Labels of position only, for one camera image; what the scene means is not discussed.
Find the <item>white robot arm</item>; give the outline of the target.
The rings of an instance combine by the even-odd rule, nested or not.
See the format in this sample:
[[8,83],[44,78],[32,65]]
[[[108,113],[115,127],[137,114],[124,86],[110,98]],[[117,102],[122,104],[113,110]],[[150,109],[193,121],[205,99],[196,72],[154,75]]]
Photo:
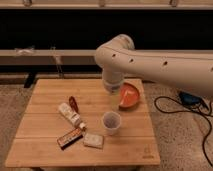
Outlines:
[[95,50],[103,85],[116,92],[125,74],[159,82],[213,100],[213,51],[136,51],[133,40],[120,34]]

